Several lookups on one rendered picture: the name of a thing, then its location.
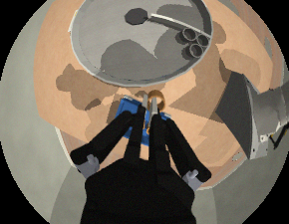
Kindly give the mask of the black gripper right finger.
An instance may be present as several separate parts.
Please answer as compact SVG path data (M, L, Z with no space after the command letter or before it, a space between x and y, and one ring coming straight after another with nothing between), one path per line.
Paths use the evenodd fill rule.
M170 118L161 119L156 98L151 99L148 127L148 159L154 159L154 190L157 194L167 195L174 188L169 154L180 177L193 191L211 178L211 172L198 160L176 123Z

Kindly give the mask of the grey metal ring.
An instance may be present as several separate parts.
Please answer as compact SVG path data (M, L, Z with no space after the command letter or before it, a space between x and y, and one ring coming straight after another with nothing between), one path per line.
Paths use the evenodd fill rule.
M191 47L194 47L196 49L196 55L194 56L192 53L191 53ZM191 57L191 58L200 58L202 55L203 55L203 49L200 45L198 44L191 44L191 45L188 45L186 48L185 48L185 52L186 54Z
M200 38L200 39L201 39L202 45L200 45L200 44L198 43L197 38ZM192 44L198 44L198 45L200 45L202 48L205 48L205 47L207 47L207 46L209 45L209 40L208 40L208 38L207 38L205 35L199 34L199 35L197 35L196 39L195 39L194 41L192 41Z
M184 31L185 30L185 31ZM184 32L187 32L190 34L191 36L191 39L187 39L185 36L184 36ZM196 35L196 32L191 29L191 28L184 28L180 33L179 33L179 38L181 41L185 42L185 43L189 43L191 41L194 41L196 39L197 35Z

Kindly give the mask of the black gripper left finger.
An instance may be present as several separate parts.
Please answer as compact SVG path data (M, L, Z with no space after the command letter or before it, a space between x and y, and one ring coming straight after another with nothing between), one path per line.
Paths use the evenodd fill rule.
M100 164L114 149L130 126L132 126L133 128L118 175L118 187L125 192L132 191L135 188L138 178L147 97L148 95L144 95L143 107L139 105L137 114L123 111L89 143L71 151L70 156L72 161L86 180L89 176L98 172Z

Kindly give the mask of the blue shallow tray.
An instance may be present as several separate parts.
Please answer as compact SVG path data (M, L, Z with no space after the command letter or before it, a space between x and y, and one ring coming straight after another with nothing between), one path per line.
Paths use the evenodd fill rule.
M124 106L123 106L124 104ZM129 110L132 113L137 112L138 105L142 104L141 102L133 99L132 97L125 95L124 98L121 100L118 111L116 113L115 118L123 111ZM170 118L171 119L171 114L166 113L166 112L161 112L160 113L161 118L165 119ZM148 140L149 140L149 135L146 133L146 126L148 124L148 116L149 116L149 110L146 110L146 115L145 115L145 125L144 125L144 130L143 130L143 137L142 137L142 144L148 146ZM132 126L130 129L125 133L124 137L125 138L130 138L131 131L132 131Z

